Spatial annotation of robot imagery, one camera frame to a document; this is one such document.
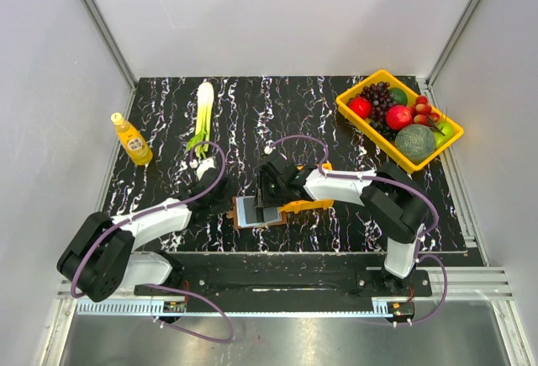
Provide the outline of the green apple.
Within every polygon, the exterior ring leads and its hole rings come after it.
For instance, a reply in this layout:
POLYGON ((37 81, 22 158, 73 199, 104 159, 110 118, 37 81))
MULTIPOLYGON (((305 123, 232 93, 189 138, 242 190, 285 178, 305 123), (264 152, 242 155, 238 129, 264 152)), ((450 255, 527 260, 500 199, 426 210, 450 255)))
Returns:
POLYGON ((435 149, 439 150, 446 144, 455 134, 454 127, 448 123, 439 123, 434 131, 435 149))

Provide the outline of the dark purple grape bunch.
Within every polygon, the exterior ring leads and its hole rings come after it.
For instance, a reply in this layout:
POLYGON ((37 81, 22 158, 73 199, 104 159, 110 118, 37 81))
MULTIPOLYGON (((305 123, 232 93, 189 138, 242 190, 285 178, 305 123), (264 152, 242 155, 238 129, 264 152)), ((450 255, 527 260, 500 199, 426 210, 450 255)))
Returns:
POLYGON ((388 91, 388 86, 388 82, 378 82, 365 86, 359 96, 372 103, 369 125, 388 141, 394 141, 398 132, 390 129, 385 121, 387 111, 395 105, 388 91))

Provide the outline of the brown leather card holder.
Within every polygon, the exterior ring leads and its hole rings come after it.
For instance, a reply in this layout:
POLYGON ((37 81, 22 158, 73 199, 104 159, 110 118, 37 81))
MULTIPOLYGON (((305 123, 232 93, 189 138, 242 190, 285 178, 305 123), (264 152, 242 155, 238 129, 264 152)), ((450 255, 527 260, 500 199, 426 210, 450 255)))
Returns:
POLYGON ((257 207, 254 196, 234 197, 231 211, 226 218, 233 221, 236 230, 248 228, 261 228, 273 225, 285 225, 287 214, 278 207, 257 207))

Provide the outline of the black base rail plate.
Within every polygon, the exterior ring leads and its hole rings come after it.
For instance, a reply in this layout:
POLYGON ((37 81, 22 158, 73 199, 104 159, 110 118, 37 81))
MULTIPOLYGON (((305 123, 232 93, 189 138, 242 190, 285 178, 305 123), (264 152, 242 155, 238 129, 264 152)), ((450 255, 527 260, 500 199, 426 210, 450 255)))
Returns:
POLYGON ((293 291, 359 297, 432 296, 425 270, 399 279, 383 267, 384 256, 367 253, 172 253, 176 270, 164 283, 210 296, 228 291, 293 291))

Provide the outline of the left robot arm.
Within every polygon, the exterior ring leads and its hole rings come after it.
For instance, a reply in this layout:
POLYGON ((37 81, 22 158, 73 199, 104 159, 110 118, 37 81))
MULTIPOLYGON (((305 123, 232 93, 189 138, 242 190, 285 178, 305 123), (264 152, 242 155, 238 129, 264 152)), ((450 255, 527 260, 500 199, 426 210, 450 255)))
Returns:
POLYGON ((163 294, 182 285, 177 265, 161 252, 137 254, 136 249, 172 232, 202 224, 232 207, 238 192, 235 179, 207 171, 177 198, 130 215, 90 214, 61 254, 56 268, 71 282, 74 298, 98 303, 118 288, 154 284, 163 294))

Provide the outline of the small orange plastic bin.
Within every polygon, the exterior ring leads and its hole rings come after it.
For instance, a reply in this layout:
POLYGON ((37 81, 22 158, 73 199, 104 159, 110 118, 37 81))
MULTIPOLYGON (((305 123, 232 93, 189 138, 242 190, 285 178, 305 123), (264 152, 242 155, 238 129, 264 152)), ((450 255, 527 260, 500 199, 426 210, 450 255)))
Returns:
POLYGON ((282 201, 277 205, 281 212, 298 214, 304 210, 327 210, 333 205, 333 200, 314 199, 306 192, 306 178, 313 173, 319 174, 317 165, 286 167, 282 175, 285 189, 281 193, 282 201))

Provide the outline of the red lychee cluster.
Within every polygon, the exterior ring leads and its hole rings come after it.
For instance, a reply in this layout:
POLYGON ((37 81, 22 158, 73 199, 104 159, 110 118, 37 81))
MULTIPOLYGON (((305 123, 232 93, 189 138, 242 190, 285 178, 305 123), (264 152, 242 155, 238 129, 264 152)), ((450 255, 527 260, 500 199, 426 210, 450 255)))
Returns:
POLYGON ((418 125, 436 125, 440 121, 437 114, 429 103, 425 95, 419 95, 414 104, 410 107, 413 122, 418 125))

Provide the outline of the yellow juice bottle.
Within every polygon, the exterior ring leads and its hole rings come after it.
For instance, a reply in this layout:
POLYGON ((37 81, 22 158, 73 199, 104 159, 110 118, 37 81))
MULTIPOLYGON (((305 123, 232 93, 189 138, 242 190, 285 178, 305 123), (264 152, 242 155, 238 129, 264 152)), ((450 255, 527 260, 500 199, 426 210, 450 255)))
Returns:
POLYGON ((125 152, 138 166, 145 166, 153 159, 153 153, 142 134, 121 114, 111 115, 116 135, 125 152))

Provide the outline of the red apple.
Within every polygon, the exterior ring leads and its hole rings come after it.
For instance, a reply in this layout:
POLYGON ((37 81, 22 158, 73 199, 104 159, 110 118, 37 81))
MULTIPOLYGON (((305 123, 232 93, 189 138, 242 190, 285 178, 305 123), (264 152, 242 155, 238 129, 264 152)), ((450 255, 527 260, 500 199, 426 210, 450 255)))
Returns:
POLYGON ((362 119, 370 117, 372 112, 372 103, 363 97, 355 97, 348 103, 350 110, 362 119))

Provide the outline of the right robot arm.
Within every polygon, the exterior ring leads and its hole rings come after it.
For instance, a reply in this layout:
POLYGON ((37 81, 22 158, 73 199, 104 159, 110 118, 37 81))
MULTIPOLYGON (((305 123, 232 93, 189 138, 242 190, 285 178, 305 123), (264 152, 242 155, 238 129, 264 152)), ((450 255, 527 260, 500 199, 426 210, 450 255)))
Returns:
POLYGON ((365 207, 387 237, 382 285, 403 294, 413 283, 420 232, 435 207, 409 175, 387 162, 377 170, 345 172, 298 167, 273 152, 257 168, 256 206, 283 207, 303 201, 333 200, 365 207))

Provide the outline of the striped edge credit card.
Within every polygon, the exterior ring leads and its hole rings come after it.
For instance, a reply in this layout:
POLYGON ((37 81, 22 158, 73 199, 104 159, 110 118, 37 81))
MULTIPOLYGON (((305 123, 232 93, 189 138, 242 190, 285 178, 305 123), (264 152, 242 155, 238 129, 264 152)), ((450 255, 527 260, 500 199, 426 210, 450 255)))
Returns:
POLYGON ((245 209, 245 221, 247 224, 270 223, 280 219, 280 212, 277 207, 248 207, 245 209))

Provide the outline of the dark green avocado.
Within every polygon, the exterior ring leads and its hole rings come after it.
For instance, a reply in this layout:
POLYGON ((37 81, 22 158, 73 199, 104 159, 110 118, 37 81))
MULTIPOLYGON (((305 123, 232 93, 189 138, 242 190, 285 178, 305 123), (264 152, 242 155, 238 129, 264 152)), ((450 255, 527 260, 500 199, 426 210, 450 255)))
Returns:
POLYGON ((392 100, 397 105, 406 106, 408 104, 408 97, 406 92, 401 88, 390 88, 389 90, 392 100))

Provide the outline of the red pomegranate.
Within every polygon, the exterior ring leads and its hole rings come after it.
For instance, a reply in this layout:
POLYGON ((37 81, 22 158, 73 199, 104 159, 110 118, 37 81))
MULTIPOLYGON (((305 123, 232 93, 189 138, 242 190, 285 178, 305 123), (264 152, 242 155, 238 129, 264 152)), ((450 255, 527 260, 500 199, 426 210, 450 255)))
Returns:
POLYGON ((395 105, 387 111, 385 121, 390 129, 401 130, 406 126, 413 124, 414 119, 409 107, 395 105))

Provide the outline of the green netted melon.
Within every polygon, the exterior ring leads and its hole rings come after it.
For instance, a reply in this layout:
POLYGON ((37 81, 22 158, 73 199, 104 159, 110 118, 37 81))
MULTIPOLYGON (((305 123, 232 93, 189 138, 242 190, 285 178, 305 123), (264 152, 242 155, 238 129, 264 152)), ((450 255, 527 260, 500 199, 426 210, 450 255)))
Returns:
POLYGON ((408 125, 398 132, 394 145, 407 159, 417 164, 434 153, 434 132, 425 125, 408 125))

